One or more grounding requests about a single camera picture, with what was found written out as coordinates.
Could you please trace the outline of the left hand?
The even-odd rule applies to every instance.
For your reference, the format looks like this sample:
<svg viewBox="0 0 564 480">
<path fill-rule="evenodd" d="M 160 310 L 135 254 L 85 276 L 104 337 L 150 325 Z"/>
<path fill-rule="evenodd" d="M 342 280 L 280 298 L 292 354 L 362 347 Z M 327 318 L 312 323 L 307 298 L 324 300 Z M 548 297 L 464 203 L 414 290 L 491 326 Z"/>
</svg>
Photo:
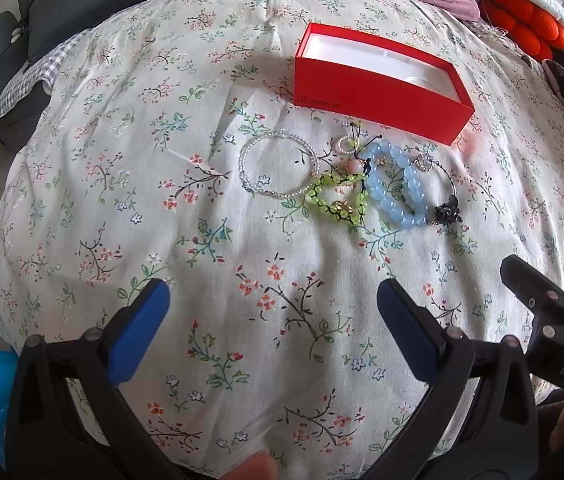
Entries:
<svg viewBox="0 0 564 480">
<path fill-rule="evenodd" d="M 267 450 L 259 451 L 239 466 L 224 474 L 220 480 L 275 480 L 277 468 Z"/>
</svg>

